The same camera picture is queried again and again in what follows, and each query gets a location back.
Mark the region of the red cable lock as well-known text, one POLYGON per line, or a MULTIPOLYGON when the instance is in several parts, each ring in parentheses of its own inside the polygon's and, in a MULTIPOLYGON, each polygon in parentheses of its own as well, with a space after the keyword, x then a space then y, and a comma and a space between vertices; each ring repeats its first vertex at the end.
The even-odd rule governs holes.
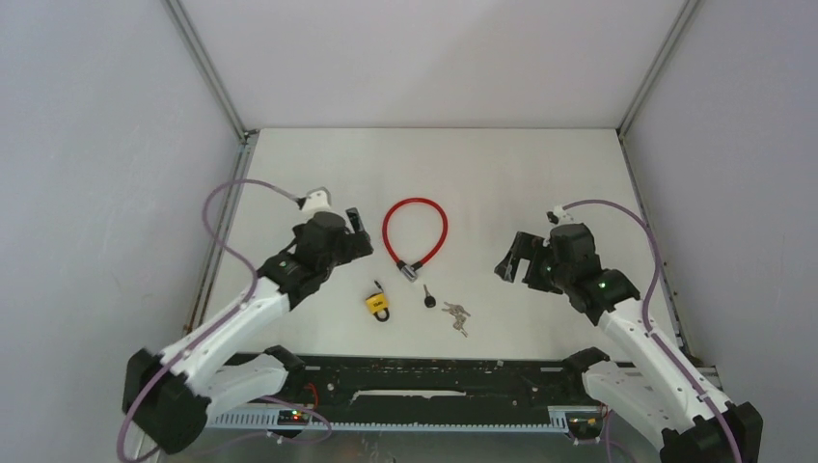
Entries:
POLYGON ((442 200, 410 196, 388 204, 379 231, 389 266, 405 281, 419 285, 448 242, 450 218, 442 200))

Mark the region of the key bunch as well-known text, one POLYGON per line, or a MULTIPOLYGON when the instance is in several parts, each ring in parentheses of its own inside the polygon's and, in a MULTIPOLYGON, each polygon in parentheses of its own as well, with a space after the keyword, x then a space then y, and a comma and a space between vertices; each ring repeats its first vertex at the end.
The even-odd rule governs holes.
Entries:
POLYGON ((462 305, 453 304, 449 302, 444 303, 445 307, 442 309, 443 312, 449 313, 453 316, 456 320, 460 322, 464 322, 471 314, 465 310, 462 305))

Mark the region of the silver key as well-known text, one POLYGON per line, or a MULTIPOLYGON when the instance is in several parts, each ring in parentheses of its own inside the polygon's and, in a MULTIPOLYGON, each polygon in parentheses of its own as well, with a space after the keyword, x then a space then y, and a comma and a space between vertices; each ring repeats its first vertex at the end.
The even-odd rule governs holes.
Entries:
POLYGON ((452 328, 455 331, 457 331, 458 333, 460 333, 462 336, 464 336, 465 338, 467 338, 469 336, 468 332, 466 331, 466 329, 464 327, 464 321, 463 320, 455 320, 452 323, 452 328))

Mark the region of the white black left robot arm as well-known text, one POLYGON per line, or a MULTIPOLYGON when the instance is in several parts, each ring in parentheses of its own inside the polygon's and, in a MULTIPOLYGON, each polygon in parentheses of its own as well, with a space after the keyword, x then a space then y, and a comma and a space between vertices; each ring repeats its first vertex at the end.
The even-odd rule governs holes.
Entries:
POLYGON ((123 412, 166 454, 193 444, 215 418, 252 400, 293 401, 305 389, 303 362, 276 345, 241 365, 242 343, 316 293, 332 271, 372 254, 357 208, 319 210, 293 229, 289 247, 251 271, 247 289, 206 324, 158 353, 128 360, 123 412))

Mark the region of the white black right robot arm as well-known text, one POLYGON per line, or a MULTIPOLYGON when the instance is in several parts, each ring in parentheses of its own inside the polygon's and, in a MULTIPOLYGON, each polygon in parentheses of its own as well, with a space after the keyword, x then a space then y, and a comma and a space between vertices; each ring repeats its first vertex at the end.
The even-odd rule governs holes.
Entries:
POLYGON ((560 379, 567 399, 607 405, 663 462, 757 461, 760 413, 748 402, 734 403, 643 316, 645 298, 624 273, 602 266, 586 225, 557 225, 548 237, 517 232, 494 272, 511 283, 523 260, 528 288, 566 296, 640 374, 631 378, 602 350, 587 348, 565 360, 572 368, 560 379))

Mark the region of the yellow padlock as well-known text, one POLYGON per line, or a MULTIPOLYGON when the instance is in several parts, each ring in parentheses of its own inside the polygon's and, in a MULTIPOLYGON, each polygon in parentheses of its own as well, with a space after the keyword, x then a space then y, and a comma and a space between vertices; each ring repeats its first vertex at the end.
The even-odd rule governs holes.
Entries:
POLYGON ((379 322, 387 322, 391 318, 390 302, 386 296, 383 286, 374 281, 376 290, 365 299, 369 313, 379 322))

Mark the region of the black key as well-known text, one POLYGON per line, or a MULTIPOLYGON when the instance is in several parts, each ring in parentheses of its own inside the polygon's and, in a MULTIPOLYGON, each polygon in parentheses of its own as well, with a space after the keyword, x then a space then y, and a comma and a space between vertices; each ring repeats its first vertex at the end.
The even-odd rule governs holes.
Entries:
POLYGON ((437 305, 436 298, 431 294, 427 285, 423 285, 424 298, 423 303, 427 308, 433 309, 437 305))

